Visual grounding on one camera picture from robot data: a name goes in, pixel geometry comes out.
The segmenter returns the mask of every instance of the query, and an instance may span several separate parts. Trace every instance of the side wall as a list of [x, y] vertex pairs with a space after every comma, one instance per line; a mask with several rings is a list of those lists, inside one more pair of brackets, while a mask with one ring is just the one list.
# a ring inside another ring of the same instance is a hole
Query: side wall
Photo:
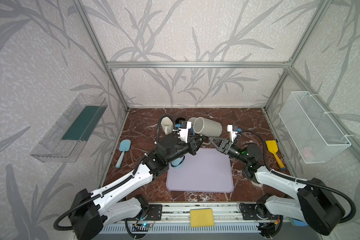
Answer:
[[[79, 93], [109, 106], [77, 161], [30, 156]], [[53, 221], [100, 183], [125, 116], [116, 96], [71, 1], [0, 1], [0, 239], [68, 238]]]
[[[360, 141], [360, 1], [334, 0], [293, 67]], [[354, 199], [356, 216], [333, 233], [339, 240], [360, 239], [359, 160], [346, 149], [326, 163], [306, 164], [279, 118], [290, 92], [302, 90], [288, 76], [268, 115], [298, 177], [317, 177]], [[348, 204], [339, 200], [348, 211]]]
[[[108, 61], [288, 61], [319, 0], [82, 0]], [[132, 107], [264, 106], [280, 69], [114, 69]]]

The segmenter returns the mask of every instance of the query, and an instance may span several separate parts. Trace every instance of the lavender cutting board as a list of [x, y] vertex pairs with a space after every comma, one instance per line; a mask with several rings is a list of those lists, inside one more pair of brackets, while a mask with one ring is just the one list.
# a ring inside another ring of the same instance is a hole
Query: lavender cutting board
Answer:
[[200, 148], [195, 156], [187, 153], [181, 165], [169, 166], [167, 188], [172, 191], [232, 192], [229, 156], [208, 148]]

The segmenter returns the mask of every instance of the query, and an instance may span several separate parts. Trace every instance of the yellow shovel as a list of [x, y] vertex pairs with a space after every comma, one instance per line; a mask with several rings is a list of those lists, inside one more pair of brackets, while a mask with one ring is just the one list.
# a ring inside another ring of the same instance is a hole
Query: yellow shovel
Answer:
[[270, 153], [273, 153], [273, 156], [275, 156], [277, 163], [279, 164], [279, 167], [284, 170], [285, 166], [284, 164], [281, 162], [281, 160], [279, 159], [279, 157], [276, 155], [277, 151], [279, 151], [279, 148], [277, 147], [276, 141], [275, 140], [269, 140], [269, 141], [265, 141], [268, 147], [268, 151]]

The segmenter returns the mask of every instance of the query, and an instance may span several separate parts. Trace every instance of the blue spatula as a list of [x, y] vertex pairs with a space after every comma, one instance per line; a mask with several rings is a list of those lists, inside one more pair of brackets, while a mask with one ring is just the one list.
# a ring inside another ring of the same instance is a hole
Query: blue spatula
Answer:
[[125, 139], [121, 141], [119, 150], [122, 151], [119, 160], [116, 162], [116, 168], [119, 168], [121, 165], [121, 162], [123, 161], [124, 153], [126, 151], [129, 151], [129, 148], [131, 147], [131, 141], [129, 139]]

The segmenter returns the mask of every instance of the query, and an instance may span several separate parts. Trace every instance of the red marble surface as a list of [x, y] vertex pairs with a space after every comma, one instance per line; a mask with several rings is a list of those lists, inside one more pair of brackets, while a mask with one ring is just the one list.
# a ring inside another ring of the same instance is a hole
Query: red marble surface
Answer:
[[[157, 122], [163, 114], [169, 114], [173, 119], [182, 117], [189, 119], [191, 117], [204, 117], [220, 122], [223, 126], [223, 132], [220, 137], [229, 137], [226, 132], [226, 125], [233, 124], [241, 129], [248, 129], [257, 132], [264, 140], [274, 140], [273, 134], [269, 128], [264, 113], [260, 108], [166, 108], [166, 109], [131, 109], [120, 137], [131, 140], [130, 151], [125, 153], [123, 163], [119, 169], [115, 168], [116, 162], [120, 156], [120, 151], [116, 151], [112, 163], [108, 170], [104, 185], [120, 178], [130, 172], [137, 160], [155, 147], [155, 136], [157, 131]], [[254, 134], [245, 133], [240, 137], [238, 147], [245, 147], [249, 143], [256, 143], [260, 149], [263, 149], [261, 140]], [[211, 145], [202, 145], [203, 147], [213, 147]], [[278, 156], [284, 162], [283, 156], [278, 152]], [[273, 154], [267, 151], [267, 162], [271, 168], [290, 175], [288, 169], [281, 170], [274, 159]], [[255, 184], [245, 178], [241, 169], [244, 164], [240, 161], [231, 161], [233, 184], [235, 186], [231, 193], [211, 193], [211, 192], [181, 192], [170, 191], [166, 187], [167, 173], [150, 182], [147, 185], [136, 189], [127, 196], [127, 199], [142, 194], [148, 202], [186, 202], [186, 201], [211, 201], [211, 202], [245, 202], [256, 201], [264, 194], [277, 195], [283, 197], [284, 194], [272, 187], [262, 184]]]

